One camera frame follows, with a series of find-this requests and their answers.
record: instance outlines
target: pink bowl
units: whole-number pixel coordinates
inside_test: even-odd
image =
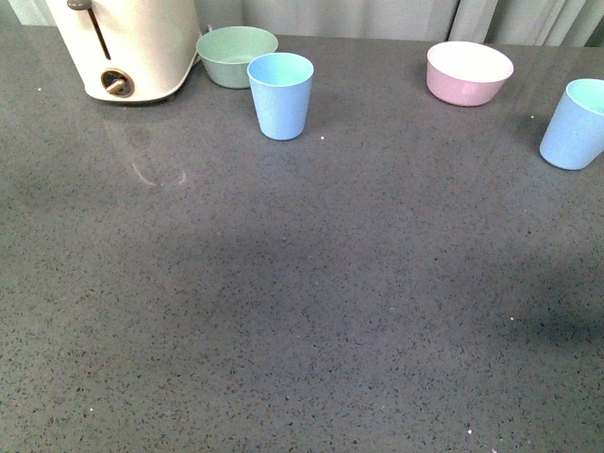
[[[428,50],[428,88],[439,99],[456,106],[486,104],[512,73],[510,59],[483,44],[449,41]]]

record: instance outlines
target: plastic cup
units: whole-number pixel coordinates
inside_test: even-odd
[[[276,52],[247,67],[260,130],[273,140],[291,140],[304,130],[314,67],[297,54]]]
[[[604,80],[581,78],[566,85],[539,147],[564,170],[580,170],[604,151]]]

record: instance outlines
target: gray curtain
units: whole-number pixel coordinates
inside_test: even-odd
[[[53,25],[46,1],[65,2],[9,0],[22,24]],[[254,25],[289,35],[604,46],[604,0],[195,2],[202,27]]]

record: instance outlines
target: toaster knob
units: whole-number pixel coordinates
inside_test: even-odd
[[[92,8],[92,0],[67,0],[67,6],[74,11],[85,11]]]
[[[134,81],[120,69],[107,69],[101,75],[101,83],[107,93],[117,97],[129,97],[134,92]]]

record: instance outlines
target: quartz countertop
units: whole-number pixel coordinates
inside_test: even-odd
[[[604,158],[538,146],[602,49],[497,46],[482,107],[430,42],[279,37],[303,134],[193,67],[102,102],[0,31],[0,451],[604,451]]]

